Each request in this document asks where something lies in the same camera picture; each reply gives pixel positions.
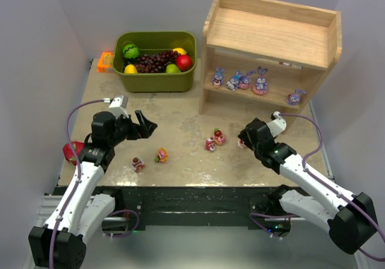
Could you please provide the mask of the purple bunny orange cup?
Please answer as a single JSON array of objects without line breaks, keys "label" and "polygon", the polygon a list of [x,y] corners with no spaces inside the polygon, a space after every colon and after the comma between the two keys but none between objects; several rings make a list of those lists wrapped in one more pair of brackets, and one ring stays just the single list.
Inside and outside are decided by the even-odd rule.
[{"label": "purple bunny orange cup", "polygon": [[238,140],[238,146],[241,148],[247,148],[247,146],[244,144],[244,142],[241,139]]}]

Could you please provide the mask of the purple bunny pink donut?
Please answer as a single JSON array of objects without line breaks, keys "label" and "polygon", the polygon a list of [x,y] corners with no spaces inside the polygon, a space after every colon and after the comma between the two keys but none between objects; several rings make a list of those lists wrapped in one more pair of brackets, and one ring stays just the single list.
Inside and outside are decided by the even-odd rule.
[{"label": "purple bunny pink donut", "polygon": [[239,79],[238,88],[240,88],[241,90],[248,89],[250,86],[250,83],[251,83],[251,76],[253,74],[256,74],[256,71],[254,71],[254,70],[248,71],[245,75],[242,75]]},{"label": "purple bunny pink donut", "polygon": [[267,73],[268,69],[267,68],[262,68],[258,67],[257,72],[258,72],[258,77],[256,78],[255,83],[252,86],[252,91],[254,94],[263,96],[268,93],[268,83],[265,77],[265,74]]}]

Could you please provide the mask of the small purple bunny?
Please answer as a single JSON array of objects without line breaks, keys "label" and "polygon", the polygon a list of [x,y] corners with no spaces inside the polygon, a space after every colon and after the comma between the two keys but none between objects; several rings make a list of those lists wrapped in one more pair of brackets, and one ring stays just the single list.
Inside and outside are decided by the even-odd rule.
[{"label": "small purple bunny", "polygon": [[293,93],[287,96],[286,103],[291,106],[296,106],[300,103],[301,97],[305,94],[306,92],[304,90],[295,89]]}]

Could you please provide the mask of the purple bunny with bottle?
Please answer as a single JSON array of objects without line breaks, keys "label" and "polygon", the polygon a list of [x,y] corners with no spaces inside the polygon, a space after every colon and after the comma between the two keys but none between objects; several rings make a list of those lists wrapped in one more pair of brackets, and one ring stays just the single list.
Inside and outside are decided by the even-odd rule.
[{"label": "purple bunny with bottle", "polygon": [[235,74],[227,81],[227,88],[231,91],[236,91],[239,87],[241,77],[242,73],[239,70],[236,70]]}]

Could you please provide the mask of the purple bunny strawberry cake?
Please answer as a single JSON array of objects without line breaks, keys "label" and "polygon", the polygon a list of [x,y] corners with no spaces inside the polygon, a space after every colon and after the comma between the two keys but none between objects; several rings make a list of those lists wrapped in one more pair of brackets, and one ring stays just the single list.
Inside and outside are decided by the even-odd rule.
[{"label": "purple bunny strawberry cake", "polygon": [[221,68],[221,67],[215,68],[215,73],[212,78],[212,84],[215,88],[219,88],[223,85],[224,72],[225,72],[224,68]]}]

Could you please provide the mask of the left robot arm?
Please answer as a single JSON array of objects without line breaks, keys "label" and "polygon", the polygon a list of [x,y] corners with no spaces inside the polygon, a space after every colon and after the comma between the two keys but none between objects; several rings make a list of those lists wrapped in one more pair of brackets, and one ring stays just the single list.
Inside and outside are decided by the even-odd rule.
[{"label": "left robot arm", "polygon": [[80,153],[80,165],[51,216],[42,226],[34,226],[28,236],[32,258],[38,267],[80,268],[87,242],[113,212],[116,202],[109,194],[92,193],[115,156],[114,148],[125,140],[149,138],[158,127],[140,110],[134,123],[123,111],[102,111],[93,117],[91,133]]}]

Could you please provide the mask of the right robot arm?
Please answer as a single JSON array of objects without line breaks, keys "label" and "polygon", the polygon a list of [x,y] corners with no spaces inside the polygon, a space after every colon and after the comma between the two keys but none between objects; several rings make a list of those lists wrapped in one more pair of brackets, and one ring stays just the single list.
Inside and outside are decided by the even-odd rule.
[{"label": "right robot arm", "polygon": [[271,121],[258,118],[239,133],[240,144],[253,151],[261,164],[296,183],[306,194],[285,185],[268,197],[273,218],[301,217],[326,231],[334,244],[347,254],[355,254],[380,229],[372,199],[365,193],[354,194],[335,184],[307,163],[276,137],[286,129],[285,114],[274,112]]}]

